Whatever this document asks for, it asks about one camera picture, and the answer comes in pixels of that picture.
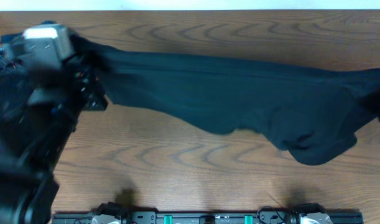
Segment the black polo shirt with logo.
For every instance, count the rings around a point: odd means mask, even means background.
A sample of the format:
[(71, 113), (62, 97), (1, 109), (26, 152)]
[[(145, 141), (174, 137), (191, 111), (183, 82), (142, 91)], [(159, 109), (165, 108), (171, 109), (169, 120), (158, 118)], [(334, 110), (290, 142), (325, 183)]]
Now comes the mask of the black polo shirt with logo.
[(327, 163), (380, 121), (380, 68), (337, 72), (255, 60), (128, 52), (79, 35), (116, 105), (180, 118), (213, 134), (249, 129), (305, 165)]

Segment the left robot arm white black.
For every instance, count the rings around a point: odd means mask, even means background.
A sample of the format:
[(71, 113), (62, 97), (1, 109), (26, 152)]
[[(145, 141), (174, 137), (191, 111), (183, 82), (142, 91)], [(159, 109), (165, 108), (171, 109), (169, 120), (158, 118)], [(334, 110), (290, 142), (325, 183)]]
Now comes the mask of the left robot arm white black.
[(53, 170), (82, 111), (103, 111), (89, 53), (0, 46), (0, 223), (47, 223), (59, 186)]

